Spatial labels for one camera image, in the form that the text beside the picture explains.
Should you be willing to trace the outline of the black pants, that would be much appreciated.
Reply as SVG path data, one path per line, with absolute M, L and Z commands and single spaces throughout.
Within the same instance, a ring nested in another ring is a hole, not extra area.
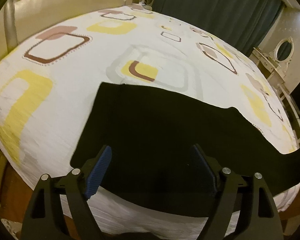
M 151 210 L 207 217 L 217 187 L 194 150 L 237 174 L 262 174 L 271 193 L 300 183 L 300 149 L 280 153 L 236 108 L 183 94 L 102 83 L 70 165 L 112 151 L 102 187 Z

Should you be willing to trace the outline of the patterned white bed sheet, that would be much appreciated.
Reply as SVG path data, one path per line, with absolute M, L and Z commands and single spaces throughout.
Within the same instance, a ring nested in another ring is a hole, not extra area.
M 0 61 L 0 148 L 34 188 L 70 159 L 102 82 L 153 86 L 235 107 L 281 153 L 288 117 L 256 64 L 202 27 L 130 5 L 34 34 Z

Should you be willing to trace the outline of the white vanity dresser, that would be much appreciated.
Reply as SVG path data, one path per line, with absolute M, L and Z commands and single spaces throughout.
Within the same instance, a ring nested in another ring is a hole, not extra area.
M 254 47 L 249 59 L 257 65 L 279 97 L 282 98 L 290 94 L 290 91 L 286 87 L 285 74 L 281 66 L 270 55 L 264 53 L 260 48 Z

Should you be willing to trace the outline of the oval vanity mirror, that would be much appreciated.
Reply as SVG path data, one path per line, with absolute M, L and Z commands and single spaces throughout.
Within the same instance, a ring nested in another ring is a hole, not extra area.
M 292 56 L 293 50 L 294 44 L 291 37 L 281 40 L 274 50 L 275 60 L 278 62 L 288 60 Z

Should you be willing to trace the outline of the dark green curtain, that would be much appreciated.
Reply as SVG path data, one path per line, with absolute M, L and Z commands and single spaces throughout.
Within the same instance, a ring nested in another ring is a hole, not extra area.
M 152 8 L 205 30 L 249 56 L 284 6 L 282 0 L 154 0 Z

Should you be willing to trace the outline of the cream tufted headboard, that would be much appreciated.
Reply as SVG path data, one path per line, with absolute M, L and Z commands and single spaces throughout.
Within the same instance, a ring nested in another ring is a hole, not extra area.
M 0 4 L 0 60 L 30 36 L 64 20 L 133 0 L 7 0 Z

